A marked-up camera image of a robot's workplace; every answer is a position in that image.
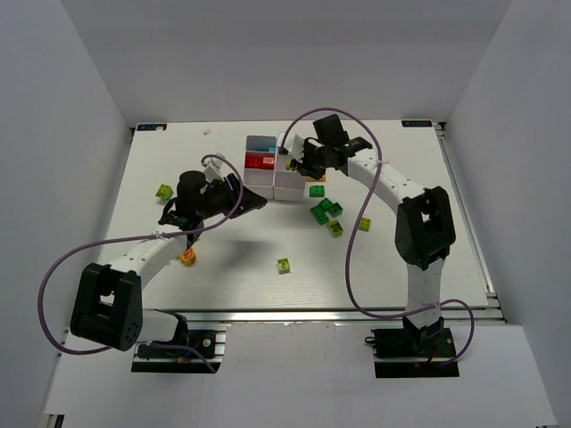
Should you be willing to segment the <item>red flower lego brick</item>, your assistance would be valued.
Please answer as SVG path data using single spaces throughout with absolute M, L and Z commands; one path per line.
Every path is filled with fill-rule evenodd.
M 275 157 L 263 156 L 261 158 L 261 168 L 266 170 L 273 170 L 275 168 Z

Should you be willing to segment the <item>teal rounded lego brick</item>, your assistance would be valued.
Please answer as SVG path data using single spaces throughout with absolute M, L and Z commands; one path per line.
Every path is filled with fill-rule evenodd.
M 273 145 L 274 143 L 271 137 L 248 136 L 245 146 L 247 152 L 269 152 L 269 148 Z

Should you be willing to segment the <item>olive green lego brick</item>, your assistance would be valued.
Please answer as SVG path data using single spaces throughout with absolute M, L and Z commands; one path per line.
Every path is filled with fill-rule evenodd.
M 343 226 L 336 219 L 327 222 L 327 229 L 333 237 L 338 237 L 343 234 Z

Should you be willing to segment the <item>lime green small lego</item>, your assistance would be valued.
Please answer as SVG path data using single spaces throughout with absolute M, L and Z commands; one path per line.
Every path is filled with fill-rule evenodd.
M 371 219 L 370 219 L 370 218 L 362 218 L 362 219 L 360 220 L 358 229 L 359 229 L 360 231 L 368 232 L 369 229 L 370 229 L 370 226 L 371 226 Z

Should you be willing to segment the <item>lime green sloped lego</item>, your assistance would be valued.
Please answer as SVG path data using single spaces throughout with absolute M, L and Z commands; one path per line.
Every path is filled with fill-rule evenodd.
M 286 170 L 290 172 L 295 172 L 299 169 L 300 164 L 297 160 L 289 160 L 286 163 Z

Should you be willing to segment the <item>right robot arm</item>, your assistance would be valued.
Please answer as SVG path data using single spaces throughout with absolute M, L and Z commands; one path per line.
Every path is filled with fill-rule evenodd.
M 394 244 L 407 268 L 405 329 L 424 340 L 443 329 L 441 280 L 445 260 L 456 241 L 448 193 L 424 187 L 383 159 L 374 134 L 349 137 L 341 111 L 314 121 L 315 137 L 286 132 L 279 151 L 292 155 L 292 167 L 306 177 L 320 178 L 336 169 L 368 188 L 395 215 Z

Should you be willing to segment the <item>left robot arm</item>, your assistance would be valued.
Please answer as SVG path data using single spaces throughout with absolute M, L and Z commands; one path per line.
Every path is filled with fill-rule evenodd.
M 192 248 L 208 218 L 237 218 L 267 204 L 242 187 L 235 174 L 208 179 L 199 171 L 180 175 L 176 195 L 163 208 L 157 239 L 144 240 L 117 259 L 84 268 L 70 321 L 72 334 L 116 350 L 138 342 L 171 348 L 187 344 L 184 317 L 144 309 L 142 292 L 172 260 Z

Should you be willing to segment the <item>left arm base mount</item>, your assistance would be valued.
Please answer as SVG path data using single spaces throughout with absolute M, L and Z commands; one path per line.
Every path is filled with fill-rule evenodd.
M 145 309 L 131 371 L 214 375 L 221 365 L 221 334 L 208 325 L 192 326 L 177 312 Z

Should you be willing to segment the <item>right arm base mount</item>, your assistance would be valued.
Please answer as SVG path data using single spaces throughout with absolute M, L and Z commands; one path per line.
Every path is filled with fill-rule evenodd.
M 407 318 L 401 328 L 371 331 L 364 342 L 373 350 L 377 379 L 459 377 L 456 347 L 443 317 L 417 329 Z

